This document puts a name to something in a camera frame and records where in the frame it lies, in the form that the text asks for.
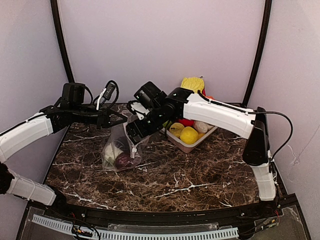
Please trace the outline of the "clear dotted zip top bag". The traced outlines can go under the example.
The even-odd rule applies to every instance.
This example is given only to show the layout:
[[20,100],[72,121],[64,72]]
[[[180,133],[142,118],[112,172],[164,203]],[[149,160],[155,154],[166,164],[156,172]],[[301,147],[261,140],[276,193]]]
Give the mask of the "clear dotted zip top bag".
[[[126,126],[128,123],[131,123],[134,120],[138,119],[138,117],[136,115],[132,114],[129,110],[122,111],[122,114],[127,117],[127,122],[113,126],[111,128],[111,134],[110,134],[108,141],[107,141],[106,145],[104,146],[104,148],[107,145],[113,143],[117,148],[121,149],[123,151],[123,153],[130,155],[131,158],[139,159],[138,164],[137,164],[137,165],[139,165],[142,162],[143,150],[146,148],[146,145],[149,142],[149,138],[146,137],[145,139],[143,139],[142,141],[140,141],[137,144],[133,143],[129,139],[129,137],[126,133]],[[121,172],[116,169],[115,164],[114,164],[114,166],[103,166],[103,160],[102,160],[102,169],[104,171]]]

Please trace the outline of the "white cauliflower toy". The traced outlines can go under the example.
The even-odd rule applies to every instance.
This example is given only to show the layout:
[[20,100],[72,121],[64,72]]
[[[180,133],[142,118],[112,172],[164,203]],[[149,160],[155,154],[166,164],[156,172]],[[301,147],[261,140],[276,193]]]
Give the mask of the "white cauliflower toy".
[[114,166],[117,157],[122,153],[123,151],[113,143],[106,145],[101,154],[102,165],[104,167]]

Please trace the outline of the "dark red cabbage toy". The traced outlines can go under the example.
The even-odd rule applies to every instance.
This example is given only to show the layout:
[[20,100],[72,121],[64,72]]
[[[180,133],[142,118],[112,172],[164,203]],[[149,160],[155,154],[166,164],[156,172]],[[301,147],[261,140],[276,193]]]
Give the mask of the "dark red cabbage toy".
[[129,154],[121,153],[115,159],[115,168],[118,171],[124,171],[128,169],[132,169],[139,163],[138,158],[132,158]]

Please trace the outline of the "yellow lemon toy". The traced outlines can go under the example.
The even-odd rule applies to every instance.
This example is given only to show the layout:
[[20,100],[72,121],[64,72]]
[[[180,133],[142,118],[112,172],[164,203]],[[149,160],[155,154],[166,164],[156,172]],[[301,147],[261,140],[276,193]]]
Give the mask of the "yellow lemon toy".
[[194,128],[187,126],[182,130],[180,140],[185,144],[192,145],[198,140],[198,135]]

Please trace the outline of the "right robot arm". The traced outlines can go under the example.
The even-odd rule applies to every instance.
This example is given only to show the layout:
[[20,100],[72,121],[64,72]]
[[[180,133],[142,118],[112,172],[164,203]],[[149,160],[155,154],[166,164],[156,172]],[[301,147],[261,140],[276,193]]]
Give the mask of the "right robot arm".
[[160,131],[165,122],[177,119],[200,121],[227,130],[246,140],[242,159],[253,170],[259,199],[269,202],[276,198],[276,177],[272,172],[275,155],[270,150],[267,115],[289,120],[285,114],[262,107],[238,107],[182,87],[166,94],[151,81],[145,83],[134,98],[127,103],[127,109],[138,119],[126,126],[133,143]]

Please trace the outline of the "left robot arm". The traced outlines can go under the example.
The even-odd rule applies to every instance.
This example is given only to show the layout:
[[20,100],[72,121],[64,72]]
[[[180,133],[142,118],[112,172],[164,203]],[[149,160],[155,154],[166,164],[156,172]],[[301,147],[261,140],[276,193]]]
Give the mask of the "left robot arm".
[[89,92],[89,88],[83,83],[66,83],[61,97],[55,104],[41,109],[32,117],[0,134],[2,195],[11,194],[46,206],[63,203],[64,196],[58,190],[15,173],[7,167],[6,161],[33,142],[55,134],[72,123],[96,125],[97,129],[108,129],[127,120],[124,115],[112,110],[118,96],[109,106],[103,107],[113,93],[120,92],[114,80],[108,81],[102,92],[97,97],[91,97],[89,104],[85,104],[85,93]]

